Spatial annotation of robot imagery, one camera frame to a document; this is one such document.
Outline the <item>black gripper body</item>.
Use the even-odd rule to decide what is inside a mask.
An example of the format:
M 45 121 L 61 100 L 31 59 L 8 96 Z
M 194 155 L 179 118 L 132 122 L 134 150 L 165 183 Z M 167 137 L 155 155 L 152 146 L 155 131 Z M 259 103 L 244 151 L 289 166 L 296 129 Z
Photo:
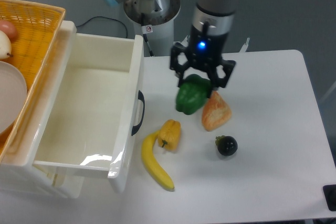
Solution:
M 213 77 L 221 61 L 226 39 L 227 34 L 203 35 L 201 31 L 192 26 L 187 47 L 187 59 L 190 66 L 206 72 L 208 77 Z

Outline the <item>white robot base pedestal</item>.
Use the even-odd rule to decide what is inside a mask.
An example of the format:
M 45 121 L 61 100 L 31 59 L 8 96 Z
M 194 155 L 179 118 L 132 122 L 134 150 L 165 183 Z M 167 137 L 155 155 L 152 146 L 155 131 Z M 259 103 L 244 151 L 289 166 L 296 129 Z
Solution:
M 127 0 L 123 4 L 134 33 L 144 40 L 144 55 L 169 56 L 174 38 L 174 21 L 180 9 L 180 0 Z

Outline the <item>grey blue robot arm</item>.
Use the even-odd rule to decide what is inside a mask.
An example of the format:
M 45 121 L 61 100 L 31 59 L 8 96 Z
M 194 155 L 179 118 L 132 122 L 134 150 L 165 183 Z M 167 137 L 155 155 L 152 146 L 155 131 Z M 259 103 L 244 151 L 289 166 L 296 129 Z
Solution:
M 147 39 L 160 25 L 172 21 L 180 10 L 180 0 L 105 0 L 108 5 L 123 4 L 124 12 L 139 26 Z M 170 69 L 184 80 L 187 69 L 207 74 L 212 90 L 226 87 L 235 62 L 222 58 L 222 49 L 230 32 L 238 0 L 197 0 L 192 15 L 187 46 L 171 44 Z

